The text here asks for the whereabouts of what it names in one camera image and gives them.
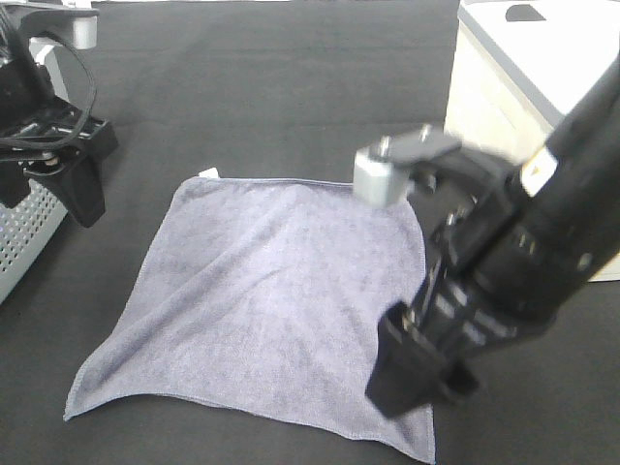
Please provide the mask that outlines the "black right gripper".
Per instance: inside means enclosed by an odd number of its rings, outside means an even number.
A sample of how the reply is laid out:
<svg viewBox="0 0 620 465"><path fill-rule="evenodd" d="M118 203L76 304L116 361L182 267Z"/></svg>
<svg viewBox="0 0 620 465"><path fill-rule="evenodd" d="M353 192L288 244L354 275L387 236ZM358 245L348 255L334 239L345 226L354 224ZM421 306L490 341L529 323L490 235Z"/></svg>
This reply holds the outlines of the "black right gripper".
<svg viewBox="0 0 620 465"><path fill-rule="evenodd" d="M378 324L378 353L365 395L387 419L441 399L467 397L478 381L467 357L537 337L562 304L562 203L547 195L482 246L462 268L440 240L476 220L471 195L460 194L438 223L436 261L409 303L391 306Z"/></svg>

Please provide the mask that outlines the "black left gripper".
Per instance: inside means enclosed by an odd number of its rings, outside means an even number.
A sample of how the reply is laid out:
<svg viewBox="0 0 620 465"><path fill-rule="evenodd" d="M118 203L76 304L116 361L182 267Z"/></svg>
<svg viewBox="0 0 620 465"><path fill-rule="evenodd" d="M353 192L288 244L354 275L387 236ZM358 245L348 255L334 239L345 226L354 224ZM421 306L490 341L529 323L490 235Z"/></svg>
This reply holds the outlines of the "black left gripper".
<svg viewBox="0 0 620 465"><path fill-rule="evenodd" d="M75 135L82 111L56 97L25 121L6 127L1 137L1 203L16 206L30 193L29 180L62 202L82 227L105 213L102 163L118 147L111 123L89 115Z"/></svg>

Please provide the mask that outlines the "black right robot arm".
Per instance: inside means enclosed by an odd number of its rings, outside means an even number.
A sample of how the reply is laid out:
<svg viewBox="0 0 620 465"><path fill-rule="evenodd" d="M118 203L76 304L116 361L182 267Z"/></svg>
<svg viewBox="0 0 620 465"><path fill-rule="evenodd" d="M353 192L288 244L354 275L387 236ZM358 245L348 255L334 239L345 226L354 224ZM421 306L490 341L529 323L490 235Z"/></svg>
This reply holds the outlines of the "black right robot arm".
<svg viewBox="0 0 620 465"><path fill-rule="evenodd" d="M469 204L432 234L438 257L411 302L377 325L365 393L386 418L478 388L468 357L545 333L619 251L619 65L612 62L542 146L514 165L436 128L384 137L359 159L387 169L386 206L408 182L457 186Z"/></svg>

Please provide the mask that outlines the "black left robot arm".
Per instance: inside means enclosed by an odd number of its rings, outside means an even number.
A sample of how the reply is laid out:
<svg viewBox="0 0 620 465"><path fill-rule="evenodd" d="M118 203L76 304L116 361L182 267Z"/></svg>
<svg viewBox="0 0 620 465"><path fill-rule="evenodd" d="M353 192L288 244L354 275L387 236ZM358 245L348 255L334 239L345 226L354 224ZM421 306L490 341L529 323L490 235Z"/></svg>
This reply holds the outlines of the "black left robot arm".
<svg viewBox="0 0 620 465"><path fill-rule="evenodd" d="M110 121L93 115L97 85L81 51L97 44L100 12L87 1L1 4L1 203L14 208L35 181L85 228L105 213L101 165L117 148ZM60 97L32 41L69 51L88 81L78 108Z"/></svg>

